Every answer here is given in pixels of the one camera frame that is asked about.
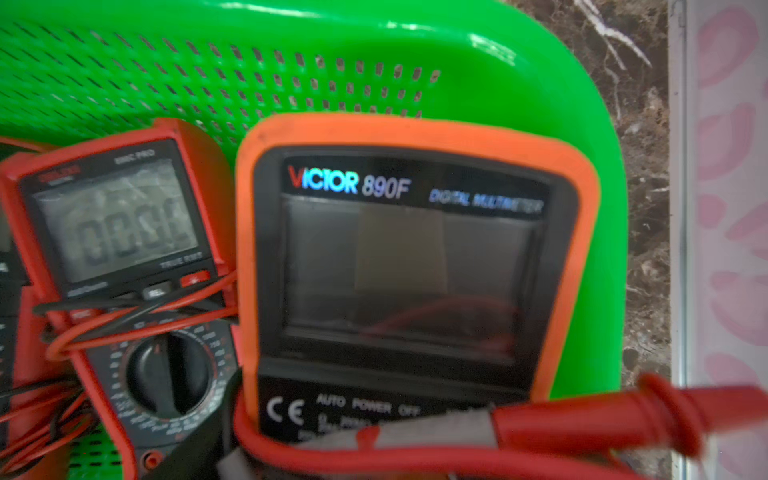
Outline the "orange Victor multimeter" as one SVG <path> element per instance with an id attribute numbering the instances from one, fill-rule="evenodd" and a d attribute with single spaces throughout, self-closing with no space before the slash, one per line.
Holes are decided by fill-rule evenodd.
<path id="1" fill-rule="evenodd" d="M 619 450 L 699 457 L 764 421 L 756 386 L 549 397 L 600 204 L 555 139 L 281 115 L 236 160 L 242 384 L 261 475 L 629 479 Z"/>

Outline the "green plastic basket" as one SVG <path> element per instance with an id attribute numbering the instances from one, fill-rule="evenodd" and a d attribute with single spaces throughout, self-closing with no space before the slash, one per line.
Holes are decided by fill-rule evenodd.
<path id="1" fill-rule="evenodd" d="M 554 35 L 498 1 L 5 1 L 1 131 L 49 150 L 199 127 L 236 160 L 259 124 L 343 113 L 445 121 L 563 142 L 594 166 L 600 204 L 549 397 L 618 385 L 627 254 L 619 143 L 594 83 Z M 255 479 L 235 449 L 217 465 Z"/>

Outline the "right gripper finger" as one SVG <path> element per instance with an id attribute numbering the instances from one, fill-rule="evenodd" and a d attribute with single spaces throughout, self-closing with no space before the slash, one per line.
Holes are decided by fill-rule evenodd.
<path id="1" fill-rule="evenodd" d="M 238 368 L 226 383 L 221 404 L 144 479 L 219 479 L 217 465 L 236 446 L 232 422 L 241 387 L 242 369 Z"/>

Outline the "red multimeter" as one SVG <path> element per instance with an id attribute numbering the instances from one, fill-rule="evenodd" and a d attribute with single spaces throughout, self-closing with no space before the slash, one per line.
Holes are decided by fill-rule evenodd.
<path id="1" fill-rule="evenodd" d="M 234 182 L 199 127 L 146 129 L 1 164 L 1 203 L 68 361 L 127 479 L 218 409 L 236 372 Z"/>

